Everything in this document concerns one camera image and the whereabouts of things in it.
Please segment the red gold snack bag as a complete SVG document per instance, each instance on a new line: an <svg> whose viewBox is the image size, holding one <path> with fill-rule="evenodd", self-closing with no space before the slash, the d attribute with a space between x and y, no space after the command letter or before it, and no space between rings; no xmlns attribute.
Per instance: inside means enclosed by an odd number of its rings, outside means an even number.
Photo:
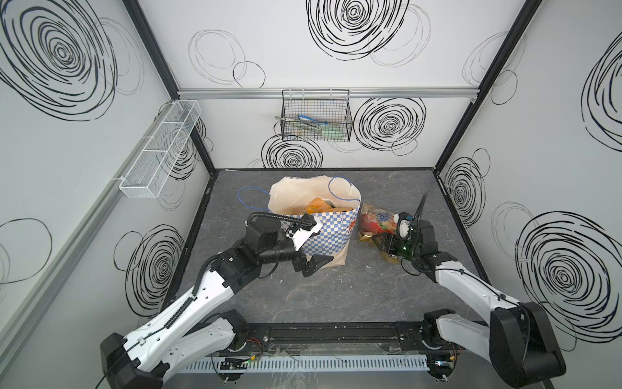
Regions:
<svg viewBox="0 0 622 389"><path fill-rule="evenodd" d="M373 242L373 236L382 233L395 234L397 215L372 204L361 204L358 218L358 241Z"/></svg>

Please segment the yellow snack bag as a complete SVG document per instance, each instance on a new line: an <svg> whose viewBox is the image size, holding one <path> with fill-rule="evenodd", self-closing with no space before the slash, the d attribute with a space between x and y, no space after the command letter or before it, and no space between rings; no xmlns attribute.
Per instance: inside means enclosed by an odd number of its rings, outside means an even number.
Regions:
<svg viewBox="0 0 622 389"><path fill-rule="evenodd" d="M316 197L311 200L304 208L304 213L320 214L320 213L346 213L353 211L353 207L337 207L329 199Z"/></svg>

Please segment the blue checkered paper bag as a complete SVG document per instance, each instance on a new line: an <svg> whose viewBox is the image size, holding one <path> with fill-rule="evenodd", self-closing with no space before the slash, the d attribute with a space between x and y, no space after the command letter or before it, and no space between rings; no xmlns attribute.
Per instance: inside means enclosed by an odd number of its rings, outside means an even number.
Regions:
<svg viewBox="0 0 622 389"><path fill-rule="evenodd" d="M285 177L273 184L265 193L266 206L254 207L254 211L271 212L287 217L300 218L303 208L316 197L329 199L337 207L353 207L346 213L310 214L323 223L321 232L310 238L301 249L311 257L315 254L331 255L333 261L325 267L346 264L351 236L362 204L361 192L343 176L326 175L312 178Z"/></svg>

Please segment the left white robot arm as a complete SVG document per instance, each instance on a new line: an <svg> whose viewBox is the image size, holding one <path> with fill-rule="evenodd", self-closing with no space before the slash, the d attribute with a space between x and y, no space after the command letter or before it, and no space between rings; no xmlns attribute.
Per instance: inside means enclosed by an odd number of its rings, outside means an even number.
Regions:
<svg viewBox="0 0 622 389"><path fill-rule="evenodd" d="M307 256L303 250L322 227L316 215L251 213L245 236L209 257L190 290L142 327L102 341L101 380L111 388L161 388L206 356L244 348L249 325L239 313L209 314L257 280L266 264L290 262L310 277L331 262L330 255Z"/></svg>

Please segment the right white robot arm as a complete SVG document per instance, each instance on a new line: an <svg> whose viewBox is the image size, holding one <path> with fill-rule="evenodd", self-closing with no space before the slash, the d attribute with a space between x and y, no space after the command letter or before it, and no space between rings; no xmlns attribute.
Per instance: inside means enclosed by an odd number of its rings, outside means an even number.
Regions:
<svg viewBox="0 0 622 389"><path fill-rule="evenodd" d="M395 228L376 236L377 247L412 266L473 309L484 322L465 319L449 309L424 315L422 343L430 349L459 345L491 363L510 387L521 388L567 371L565 359L545 310L521 302L470 272L451 254L440 251L434 228L406 212L393 215Z"/></svg>

